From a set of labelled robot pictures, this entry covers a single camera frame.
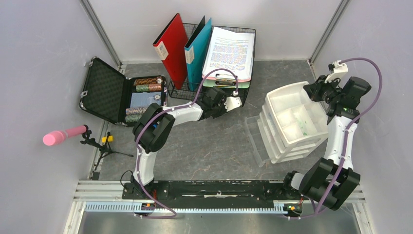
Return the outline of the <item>light green clipboard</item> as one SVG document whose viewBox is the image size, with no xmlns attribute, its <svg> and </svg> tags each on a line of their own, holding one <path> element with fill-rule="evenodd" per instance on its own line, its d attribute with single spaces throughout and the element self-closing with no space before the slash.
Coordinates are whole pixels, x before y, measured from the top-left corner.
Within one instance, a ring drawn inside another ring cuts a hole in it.
<svg viewBox="0 0 413 234">
<path fill-rule="evenodd" d="M 203 83 L 204 87 L 218 87 L 218 88 L 232 88 L 235 89 L 236 85 L 238 85 L 239 89 L 249 88 L 250 82 L 238 82 L 236 83 L 235 80 L 212 80 L 206 79 Z"/>
</svg>

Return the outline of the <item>pink clear clipboard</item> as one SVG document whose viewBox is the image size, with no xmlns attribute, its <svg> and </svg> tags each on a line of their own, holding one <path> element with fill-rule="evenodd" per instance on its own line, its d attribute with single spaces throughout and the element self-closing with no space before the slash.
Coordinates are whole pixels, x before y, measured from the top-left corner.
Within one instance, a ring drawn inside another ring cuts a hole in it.
<svg viewBox="0 0 413 234">
<path fill-rule="evenodd" d="M 241 77 L 237 77 L 237 79 L 235 79 L 234 76 L 231 75 L 231 74 L 218 74 L 218 73 L 215 73 L 215 74 L 212 74 L 212 75 L 209 75 L 209 76 L 202 75 L 202 78 L 206 78 L 208 80 L 219 80 L 219 81 L 229 81 L 229 82 L 235 82 L 236 80 L 238 82 L 250 82 L 250 80 L 251 80 L 251 77 L 241 76 Z"/>
</svg>

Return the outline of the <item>white plastic drawer organizer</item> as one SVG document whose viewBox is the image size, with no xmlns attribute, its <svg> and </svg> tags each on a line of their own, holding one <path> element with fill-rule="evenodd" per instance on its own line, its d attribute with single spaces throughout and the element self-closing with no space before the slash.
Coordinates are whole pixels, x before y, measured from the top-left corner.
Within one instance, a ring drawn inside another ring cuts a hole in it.
<svg viewBox="0 0 413 234">
<path fill-rule="evenodd" d="M 309 98 L 307 84 L 296 82 L 270 91 L 260 113 L 245 118 L 259 167 L 305 158 L 328 138 L 325 110 Z"/>
</svg>

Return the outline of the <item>teal blue clipboard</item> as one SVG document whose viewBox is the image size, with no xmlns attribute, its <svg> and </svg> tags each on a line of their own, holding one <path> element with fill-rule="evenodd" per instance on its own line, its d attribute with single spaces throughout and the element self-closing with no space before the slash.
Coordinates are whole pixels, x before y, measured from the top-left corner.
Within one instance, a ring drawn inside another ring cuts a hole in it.
<svg viewBox="0 0 413 234">
<path fill-rule="evenodd" d="M 202 79 L 203 65 L 212 31 L 211 24 L 212 18 L 206 21 L 206 17 L 203 16 L 184 47 L 188 73 L 188 88 L 191 91 L 197 89 Z"/>
</svg>

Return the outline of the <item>white printed paper sheet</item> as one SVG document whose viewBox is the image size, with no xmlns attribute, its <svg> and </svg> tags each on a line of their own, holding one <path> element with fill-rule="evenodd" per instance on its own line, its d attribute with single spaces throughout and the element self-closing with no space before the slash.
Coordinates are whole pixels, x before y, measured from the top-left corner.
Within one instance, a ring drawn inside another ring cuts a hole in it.
<svg viewBox="0 0 413 234">
<path fill-rule="evenodd" d="M 202 75 L 232 74 L 252 77 L 255 35 L 212 29 Z"/>
</svg>

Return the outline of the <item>red clipboard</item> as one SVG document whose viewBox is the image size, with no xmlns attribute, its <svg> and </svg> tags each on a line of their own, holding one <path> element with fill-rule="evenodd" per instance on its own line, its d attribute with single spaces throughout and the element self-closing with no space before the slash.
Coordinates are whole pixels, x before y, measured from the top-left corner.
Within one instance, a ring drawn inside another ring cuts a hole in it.
<svg viewBox="0 0 413 234">
<path fill-rule="evenodd" d="M 188 75 L 184 49 L 187 41 L 181 16 L 177 13 L 153 43 L 155 51 L 177 89 L 182 88 Z"/>
</svg>

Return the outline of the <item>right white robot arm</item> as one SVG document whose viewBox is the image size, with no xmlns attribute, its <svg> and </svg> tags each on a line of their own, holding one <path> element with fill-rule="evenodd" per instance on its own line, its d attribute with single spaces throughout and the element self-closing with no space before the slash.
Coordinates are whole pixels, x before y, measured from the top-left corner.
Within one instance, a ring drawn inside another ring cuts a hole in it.
<svg viewBox="0 0 413 234">
<path fill-rule="evenodd" d="M 326 79 L 326 76 L 320 76 L 303 87 L 311 101 L 328 104 L 328 139 L 324 157 L 305 174 L 288 173 L 281 192 L 288 199 L 301 194 L 320 206 L 337 210 L 360 182 L 360 174 L 353 169 L 352 145 L 360 120 L 357 107 L 371 85 L 358 77 L 350 77 L 344 87 L 339 87 L 339 78 Z"/>
</svg>

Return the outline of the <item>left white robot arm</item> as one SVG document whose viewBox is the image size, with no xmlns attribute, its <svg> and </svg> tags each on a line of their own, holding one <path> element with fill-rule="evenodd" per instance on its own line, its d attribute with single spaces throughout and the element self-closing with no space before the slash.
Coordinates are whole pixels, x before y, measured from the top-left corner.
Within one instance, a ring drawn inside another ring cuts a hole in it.
<svg viewBox="0 0 413 234">
<path fill-rule="evenodd" d="M 152 195 L 156 155 L 165 145 L 174 126 L 209 117 L 217 118 L 241 106 L 242 100 L 236 91 L 229 96 L 216 87 L 183 105 L 162 107 L 152 103 L 132 130 L 137 148 L 136 166 L 132 174 L 137 181 L 134 192 L 143 199 Z"/>
</svg>

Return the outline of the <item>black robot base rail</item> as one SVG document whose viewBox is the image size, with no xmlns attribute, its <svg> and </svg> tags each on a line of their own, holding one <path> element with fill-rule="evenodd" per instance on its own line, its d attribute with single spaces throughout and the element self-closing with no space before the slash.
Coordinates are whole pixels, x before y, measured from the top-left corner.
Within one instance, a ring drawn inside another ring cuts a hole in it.
<svg viewBox="0 0 413 234">
<path fill-rule="evenodd" d="M 263 211 L 308 201 L 277 180 L 158 180 L 141 187 L 131 179 L 122 187 L 122 199 L 142 200 L 145 211 Z"/>
</svg>

